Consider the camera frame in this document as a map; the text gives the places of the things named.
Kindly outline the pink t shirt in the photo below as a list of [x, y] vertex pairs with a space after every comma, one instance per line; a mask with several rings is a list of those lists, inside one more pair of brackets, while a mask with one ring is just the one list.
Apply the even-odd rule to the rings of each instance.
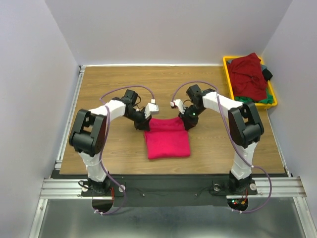
[[185, 158], [191, 155], [188, 131], [181, 118], [155, 119], [144, 132], [148, 159]]

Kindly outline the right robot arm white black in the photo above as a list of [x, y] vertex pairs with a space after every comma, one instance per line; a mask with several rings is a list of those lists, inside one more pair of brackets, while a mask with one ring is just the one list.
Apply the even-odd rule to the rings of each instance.
[[178, 116], [186, 130], [195, 127], [199, 115], [206, 109], [218, 112], [235, 151], [233, 165], [229, 171], [228, 189], [240, 193], [252, 183], [253, 156], [255, 148], [264, 133], [264, 126], [254, 103], [242, 103], [220, 95], [216, 89], [202, 90], [195, 84], [186, 95], [191, 102], [172, 98], [170, 105], [179, 110]]

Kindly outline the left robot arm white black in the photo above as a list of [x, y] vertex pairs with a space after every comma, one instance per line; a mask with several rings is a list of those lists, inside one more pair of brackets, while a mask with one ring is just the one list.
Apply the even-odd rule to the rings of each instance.
[[122, 97], [114, 97], [98, 108], [80, 109], [69, 135], [69, 144], [81, 156], [88, 173], [87, 182], [79, 185], [98, 195], [113, 191], [109, 172], [102, 163], [111, 121], [125, 117], [133, 121], [136, 130], [148, 131], [152, 114], [159, 112], [153, 92], [151, 101], [139, 109], [137, 100], [141, 97], [128, 87], [125, 89]]

